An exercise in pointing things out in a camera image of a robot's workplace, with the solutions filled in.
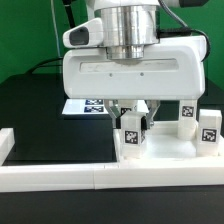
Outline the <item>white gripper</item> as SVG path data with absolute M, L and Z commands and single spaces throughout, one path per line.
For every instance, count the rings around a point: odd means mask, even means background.
M 109 60 L 103 48 L 74 49 L 64 56 L 65 93 L 74 99 L 106 99 L 112 127 L 120 127 L 118 101 L 146 100 L 141 127 L 154 125 L 159 100 L 193 100 L 205 91 L 202 36 L 163 38 L 144 49 L 141 59 Z

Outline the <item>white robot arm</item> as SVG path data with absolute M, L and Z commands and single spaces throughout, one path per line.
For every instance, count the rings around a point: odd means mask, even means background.
M 88 21 L 63 34 L 63 84 L 73 99 L 102 99 L 113 126 L 123 101 L 143 100 L 149 129 L 162 100 L 198 100 L 205 91 L 208 36 L 190 28 L 173 7 L 199 0 L 86 0 Z

